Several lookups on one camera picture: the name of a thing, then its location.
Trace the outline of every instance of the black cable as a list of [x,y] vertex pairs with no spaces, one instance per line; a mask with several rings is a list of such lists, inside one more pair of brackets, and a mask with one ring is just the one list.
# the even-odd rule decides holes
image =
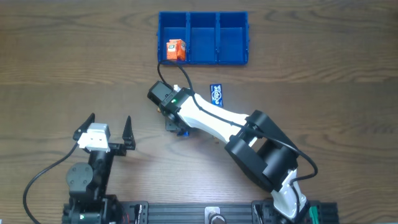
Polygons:
[[214,118],[216,118],[216,119],[218,119],[218,120],[220,120],[220,121],[224,121],[225,123],[228,123],[228,124],[230,124],[230,125],[239,127],[239,128],[241,128],[243,131],[247,131],[247,132],[252,133],[252,134],[254,134],[254,135],[256,135],[256,136],[264,137],[264,138],[267,138],[267,139],[269,139],[269,140],[271,140],[271,141],[277,142],[277,143],[279,143],[279,144],[281,144],[281,145],[283,145],[283,146],[289,148],[290,150],[294,151],[296,154],[302,156],[306,161],[308,161],[308,163],[311,164],[311,166],[313,167],[313,173],[312,173],[312,174],[305,175],[305,176],[301,176],[301,177],[296,177],[296,178],[293,178],[293,179],[290,181],[290,185],[292,186],[293,191],[294,191],[294,194],[296,195],[296,199],[297,199],[297,214],[296,214],[296,216],[297,216],[297,215],[299,214],[299,210],[300,210],[300,209],[299,209],[299,208],[300,208],[300,199],[299,199],[299,194],[297,193],[295,187],[293,186],[293,183],[294,183],[295,181],[298,181],[298,180],[306,180],[306,179],[315,177],[315,176],[318,174],[318,167],[317,167],[316,163],[315,163],[309,156],[307,156],[306,153],[300,151],[299,149],[297,149],[297,148],[295,148],[295,147],[293,147],[293,146],[291,146],[291,145],[289,145],[289,144],[286,144],[286,143],[284,143],[284,142],[282,142],[282,141],[280,141],[280,140],[278,140],[278,139],[275,139],[275,138],[273,138],[273,137],[267,136],[266,134],[264,134],[264,133],[262,133],[262,132],[260,132],[260,131],[257,131],[257,130],[251,129],[251,128],[247,128],[247,127],[245,127],[245,126],[243,126],[243,125],[240,125],[240,124],[238,124],[238,123],[235,123],[235,122],[233,122],[233,121],[228,121],[227,119],[224,119],[224,118],[222,118],[222,117],[219,117],[219,116],[217,116],[217,115],[215,115],[215,114],[213,114],[213,113],[210,113],[209,111],[203,109],[203,108],[198,104],[198,102],[197,102],[197,100],[196,100],[196,98],[195,98],[195,92],[193,91],[191,79],[189,79],[189,76],[188,76],[187,72],[182,68],[182,66],[181,66],[180,64],[178,64],[177,62],[174,62],[174,61],[172,61],[172,60],[167,60],[167,59],[161,60],[161,61],[157,64],[157,73],[159,74],[159,76],[160,76],[160,78],[162,79],[163,83],[164,83],[167,87],[169,87],[171,90],[173,90],[173,88],[164,80],[164,78],[163,78],[163,76],[162,76],[162,74],[161,74],[161,72],[160,72],[160,64],[162,64],[163,62],[170,62],[170,63],[176,65],[176,66],[181,70],[181,72],[185,75],[185,78],[187,79],[189,88],[191,89],[191,96],[192,96],[193,102],[195,103],[195,105],[198,107],[199,110],[205,112],[206,114],[208,114],[208,115],[210,115],[210,116],[212,116],[212,117],[214,117]]
[[24,204],[24,208],[25,208],[25,212],[26,214],[29,216],[29,218],[35,223],[35,224],[40,224],[39,221],[37,221],[37,219],[32,215],[32,213],[29,210],[29,207],[27,206],[26,203],[26,196],[27,196],[27,192],[29,191],[30,187],[32,186],[32,184],[44,173],[46,173],[47,171],[49,171],[51,168],[55,167],[56,165],[60,164],[61,162],[63,162],[65,159],[68,159],[68,157],[74,152],[74,150],[77,147],[77,142],[75,143],[75,145],[72,147],[72,149],[70,150],[70,152],[64,156],[62,159],[58,160],[57,162],[54,162],[53,164],[49,165],[47,168],[45,168],[44,170],[42,170],[41,172],[39,172],[35,177],[33,177],[33,179],[26,185],[25,191],[24,191],[24,196],[23,196],[23,204]]

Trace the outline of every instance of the wood grain surface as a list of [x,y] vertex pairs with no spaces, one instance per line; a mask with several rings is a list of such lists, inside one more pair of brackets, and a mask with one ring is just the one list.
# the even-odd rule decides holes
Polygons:
[[[227,110],[267,113],[319,167],[300,183],[310,200],[338,202],[341,223],[398,222],[396,0],[0,0],[0,219],[31,223],[22,193],[73,146],[96,113],[121,142],[128,115],[137,150],[115,157],[109,194],[149,202],[250,202],[270,197],[207,133],[179,138],[146,97],[156,72],[159,11],[249,13],[249,63],[188,66],[196,92],[222,83]],[[173,67],[169,83],[187,86]],[[65,174],[28,194],[42,223],[60,223]],[[299,173],[311,172],[299,160]]]

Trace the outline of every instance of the tabletop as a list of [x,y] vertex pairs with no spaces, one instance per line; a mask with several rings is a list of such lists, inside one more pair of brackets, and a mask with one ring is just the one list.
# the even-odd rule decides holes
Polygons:
[[[115,157],[108,193],[148,202],[250,202],[252,183],[207,133],[165,130],[147,99],[157,76],[159,11],[247,11],[246,66],[186,66],[226,110],[267,113],[317,163],[300,182],[310,200],[337,202],[341,223],[398,222],[398,4],[395,0],[0,1],[0,219],[31,223],[28,181],[73,146],[90,115],[122,142],[128,115],[137,149]],[[188,86],[174,67],[169,83]],[[76,150],[28,194],[42,223],[59,223]],[[299,174],[311,167],[298,160]]]

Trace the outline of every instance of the blue plastic tray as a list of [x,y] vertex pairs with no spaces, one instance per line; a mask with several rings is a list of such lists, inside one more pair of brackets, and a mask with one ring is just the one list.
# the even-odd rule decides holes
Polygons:
[[157,59],[166,59],[166,43],[187,44],[187,64],[244,65],[249,57],[247,12],[159,12]]

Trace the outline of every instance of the orange tic tac box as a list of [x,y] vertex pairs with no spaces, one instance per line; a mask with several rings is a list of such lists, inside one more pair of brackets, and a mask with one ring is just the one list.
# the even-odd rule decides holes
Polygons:
[[167,59],[185,61],[185,42],[181,39],[170,39],[166,44]]

